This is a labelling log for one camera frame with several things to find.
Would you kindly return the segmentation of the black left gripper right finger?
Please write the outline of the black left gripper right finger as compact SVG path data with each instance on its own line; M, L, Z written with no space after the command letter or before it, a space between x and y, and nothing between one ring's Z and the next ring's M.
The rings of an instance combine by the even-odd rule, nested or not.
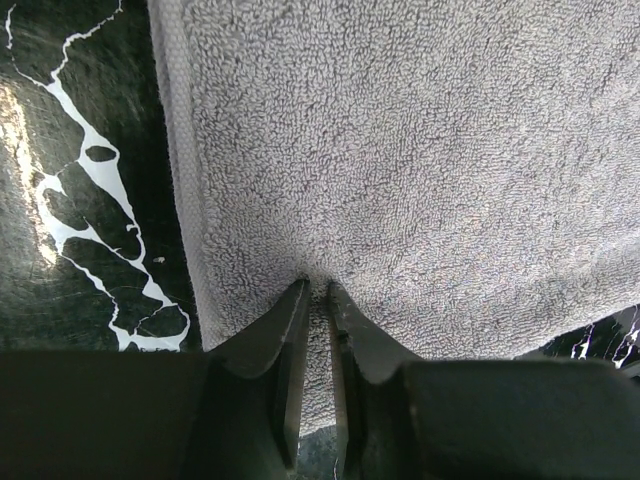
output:
M635 479L639 387L594 361L426 361L328 289L340 479Z

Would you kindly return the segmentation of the grey towel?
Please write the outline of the grey towel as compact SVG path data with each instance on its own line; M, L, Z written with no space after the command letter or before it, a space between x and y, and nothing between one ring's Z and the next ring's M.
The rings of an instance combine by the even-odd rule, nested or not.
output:
M152 1L202 344L300 277L425 358L514 358L639 301L635 1Z

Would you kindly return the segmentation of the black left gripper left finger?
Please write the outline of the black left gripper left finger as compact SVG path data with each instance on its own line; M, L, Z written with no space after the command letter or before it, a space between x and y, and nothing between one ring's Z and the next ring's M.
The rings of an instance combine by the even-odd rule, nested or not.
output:
M208 352L1 356L5 479L284 479L295 468L310 284Z

